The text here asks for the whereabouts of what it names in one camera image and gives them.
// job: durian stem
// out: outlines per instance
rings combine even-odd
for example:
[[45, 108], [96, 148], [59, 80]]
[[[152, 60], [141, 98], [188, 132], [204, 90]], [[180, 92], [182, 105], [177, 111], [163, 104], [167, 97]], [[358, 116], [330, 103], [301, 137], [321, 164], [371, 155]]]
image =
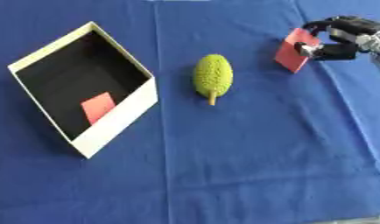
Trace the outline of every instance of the durian stem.
[[214, 106], [216, 104], [216, 97], [217, 97], [216, 91], [211, 91], [209, 93], [209, 105], [210, 106]]

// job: blue fabric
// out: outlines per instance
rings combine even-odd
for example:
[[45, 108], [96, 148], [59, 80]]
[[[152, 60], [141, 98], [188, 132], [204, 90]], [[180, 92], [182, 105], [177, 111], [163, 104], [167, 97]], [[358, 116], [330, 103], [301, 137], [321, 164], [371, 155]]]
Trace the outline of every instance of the blue fabric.
[[[292, 28], [341, 14], [380, 20], [380, 0], [0, 0], [0, 224], [380, 214], [380, 73], [367, 56], [296, 75], [272, 61]], [[160, 99], [85, 160], [6, 66], [89, 20], [155, 73]], [[235, 71], [215, 107], [191, 82], [208, 53]]]

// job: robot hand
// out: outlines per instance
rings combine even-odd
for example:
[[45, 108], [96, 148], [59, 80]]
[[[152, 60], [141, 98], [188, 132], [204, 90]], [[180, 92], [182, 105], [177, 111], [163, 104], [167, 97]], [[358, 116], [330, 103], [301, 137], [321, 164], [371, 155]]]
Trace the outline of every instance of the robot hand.
[[380, 65], [380, 23], [360, 17], [330, 17], [303, 26], [313, 36], [328, 32], [338, 44], [310, 46], [298, 42], [295, 49], [300, 55], [314, 60], [351, 60], [356, 53], [371, 53]]

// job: open box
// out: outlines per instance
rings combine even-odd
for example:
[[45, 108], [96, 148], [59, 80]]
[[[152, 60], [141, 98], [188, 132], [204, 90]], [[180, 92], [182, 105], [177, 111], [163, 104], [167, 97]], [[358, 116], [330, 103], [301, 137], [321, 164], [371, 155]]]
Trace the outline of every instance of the open box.
[[[9, 69], [51, 124], [86, 158], [158, 101], [153, 75], [94, 22]], [[81, 104], [107, 92], [116, 106], [91, 124]]]

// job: toy durian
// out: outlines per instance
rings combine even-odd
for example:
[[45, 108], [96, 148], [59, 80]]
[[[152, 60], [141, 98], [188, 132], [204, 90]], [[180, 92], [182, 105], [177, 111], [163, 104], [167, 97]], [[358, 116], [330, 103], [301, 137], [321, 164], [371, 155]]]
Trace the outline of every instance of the toy durian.
[[216, 97], [229, 90], [233, 81], [232, 68], [220, 54], [209, 54], [202, 58], [194, 69], [195, 90], [209, 99], [214, 106]]

